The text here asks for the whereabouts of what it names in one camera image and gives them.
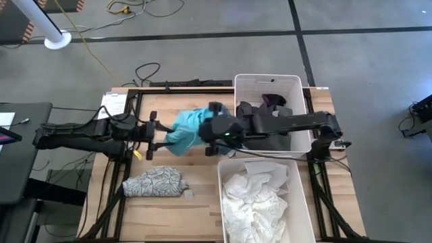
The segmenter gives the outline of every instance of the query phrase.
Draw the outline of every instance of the white paper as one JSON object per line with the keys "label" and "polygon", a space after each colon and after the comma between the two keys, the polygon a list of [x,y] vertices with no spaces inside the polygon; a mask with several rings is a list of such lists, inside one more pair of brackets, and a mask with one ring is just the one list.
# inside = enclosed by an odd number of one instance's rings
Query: white paper
{"label": "white paper", "polygon": [[249,162],[244,164],[248,174],[270,173],[271,179],[267,185],[275,190],[279,190],[281,186],[288,181],[288,166],[274,162]]}
{"label": "white paper", "polygon": [[15,117],[15,113],[14,112],[5,112],[5,113],[0,113],[0,125],[2,126],[2,128],[5,129],[10,129],[10,126],[12,124],[12,121],[14,120]]}
{"label": "white paper", "polygon": [[[110,115],[118,115],[124,113],[126,105],[127,93],[107,92],[102,97],[101,106],[106,106]],[[104,119],[109,117],[104,109],[101,109],[97,119]]]}

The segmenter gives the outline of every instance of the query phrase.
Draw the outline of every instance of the black cloth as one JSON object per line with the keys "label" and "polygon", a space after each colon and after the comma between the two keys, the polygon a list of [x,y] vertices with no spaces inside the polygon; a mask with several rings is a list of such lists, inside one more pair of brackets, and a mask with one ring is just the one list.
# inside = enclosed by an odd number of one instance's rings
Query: black cloth
{"label": "black cloth", "polygon": [[[246,124],[246,130],[253,131],[254,126],[252,124],[253,115],[273,115],[273,112],[277,111],[277,115],[290,116],[292,110],[290,108],[276,105],[286,103],[285,99],[277,94],[264,94],[263,99],[265,102],[260,107],[253,107],[250,103],[240,101],[240,104],[236,107],[236,117],[242,120]],[[243,145],[250,150],[262,150],[262,151],[290,151],[291,150],[291,136],[289,133],[279,133],[271,135],[265,139],[249,140],[243,143]]]}
{"label": "black cloth", "polygon": [[52,107],[51,103],[0,105],[0,113],[15,113],[13,124],[30,119],[26,124],[10,128],[12,132],[21,135],[22,140],[3,145],[0,151],[0,205],[14,204],[22,199],[37,154],[32,144],[34,131],[48,121]]}

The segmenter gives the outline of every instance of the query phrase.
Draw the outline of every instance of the pole base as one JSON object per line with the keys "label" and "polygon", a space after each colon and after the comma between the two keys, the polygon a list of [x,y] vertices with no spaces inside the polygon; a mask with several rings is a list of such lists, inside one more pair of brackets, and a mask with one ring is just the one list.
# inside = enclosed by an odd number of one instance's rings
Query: pole base
{"label": "pole base", "polygon": [[63,38],[61,39],[61,41],[59,42],[52,42],[49,39],[45,39],[45,46],[46,48],[50,49],[50,50],[58,50],[58,49],[62,49],[63,47],[67,46],[70,41],[72,40],[72,35],[69,32],[66,32],[64,30],[62,30],[61,35],[63,36]]}

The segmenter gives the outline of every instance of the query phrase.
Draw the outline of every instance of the table leg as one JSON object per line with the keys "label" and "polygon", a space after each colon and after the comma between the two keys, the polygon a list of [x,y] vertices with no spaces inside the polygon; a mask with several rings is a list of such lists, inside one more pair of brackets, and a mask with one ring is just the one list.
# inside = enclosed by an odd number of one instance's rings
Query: table leg
{"label": "table leg", "polygon": [[82,206],[86,193],[30,178],[24,191],[24,198],[37,198]]}

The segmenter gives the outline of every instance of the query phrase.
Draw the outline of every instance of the teal cloth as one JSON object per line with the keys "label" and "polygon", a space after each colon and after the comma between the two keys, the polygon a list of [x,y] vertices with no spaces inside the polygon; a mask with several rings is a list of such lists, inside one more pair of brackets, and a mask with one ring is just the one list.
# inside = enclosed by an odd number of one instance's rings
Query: teal cloth
{"label": "teal cloth", "polygon": [[209,108],[180,112],[173,125],[174,132],[167,133],[165,137],[166,142],[175,144],[167,146],[167,149],[174,155],[182,156],[191,146],[203,144],[198,136],[199,125],[212,116]]}

